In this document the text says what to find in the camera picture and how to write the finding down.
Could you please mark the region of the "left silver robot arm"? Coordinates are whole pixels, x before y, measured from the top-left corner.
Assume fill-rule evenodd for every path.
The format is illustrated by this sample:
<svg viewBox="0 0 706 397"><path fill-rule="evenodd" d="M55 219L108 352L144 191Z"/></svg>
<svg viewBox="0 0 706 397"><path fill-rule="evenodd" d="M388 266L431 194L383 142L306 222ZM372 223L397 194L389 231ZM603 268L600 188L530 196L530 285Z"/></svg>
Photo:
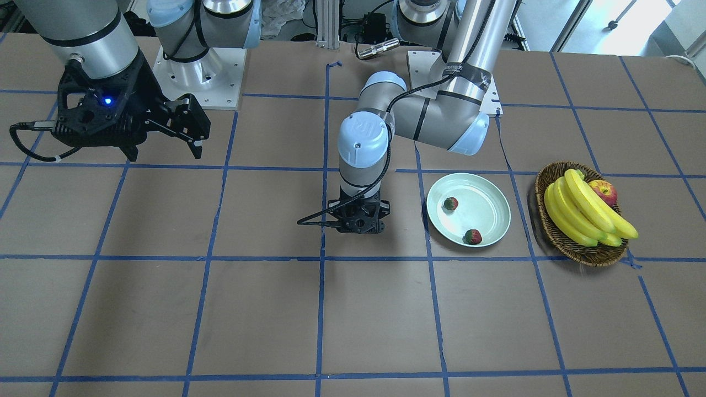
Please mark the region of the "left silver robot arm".
<svg viewBox="0 0 706 397"><path fill-rule="evenodd" d="M396 1L393 34L439 51L424 84L409 88L392 71L378 71L361 88L356 109L338 133L339 193L298 224L341 233L379 233L390 203L381 181L396 136L474 155L486 138L482 103L510 25L513 1Z"/></svg>

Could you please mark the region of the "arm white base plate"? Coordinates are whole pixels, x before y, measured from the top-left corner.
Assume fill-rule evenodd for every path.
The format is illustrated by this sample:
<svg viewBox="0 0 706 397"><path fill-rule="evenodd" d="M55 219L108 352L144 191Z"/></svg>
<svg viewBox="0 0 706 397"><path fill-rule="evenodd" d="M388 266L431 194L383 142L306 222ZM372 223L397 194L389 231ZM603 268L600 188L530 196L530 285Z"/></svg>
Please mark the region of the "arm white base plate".
<svg viewBox="0 0 706 397"><path fill-rule="evenodd" d="M249 50L212 48L201 60L179 63L157 53L152 73L169 100L191 93L204 110L237 110Z"/></svg>
<svg viewBox="0 0 706 397"><path fill-rule="evenodd" d="M409 50L408 70L411 87L418 88L422 85L440 80L444 65L443 60L441 60L441 53L439 52L431 50ZM417 94L422 97L434 99L437 97L439 90L481 100L481 111L489 115L495 115L497 112L502 113L501 99L496 88L496 83L492 77L489 79L486 89L479 88L466 79L459 79L456 82L448 83L447 86L439 85L426 88L419 91Z"/></svg>

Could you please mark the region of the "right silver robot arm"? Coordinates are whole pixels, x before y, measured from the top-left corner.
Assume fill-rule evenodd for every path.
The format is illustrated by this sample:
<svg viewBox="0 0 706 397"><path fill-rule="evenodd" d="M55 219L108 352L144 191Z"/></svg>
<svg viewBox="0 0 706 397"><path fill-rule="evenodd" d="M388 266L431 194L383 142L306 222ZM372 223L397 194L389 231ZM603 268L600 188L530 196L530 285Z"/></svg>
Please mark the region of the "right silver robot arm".
<svg viewBox="0 0 706 397"><path fill-rule="evenodd" d="M63 62L55 120L18 122L8 133L25 155L60 162L88 147L116 147L132 162L151 132L186 143L194 158L210 136L204 99L227 87L218 49L249 49L261 38L260 1L149 1L161 61L182 90L163 91L116 1L17 1Z"/></svg>

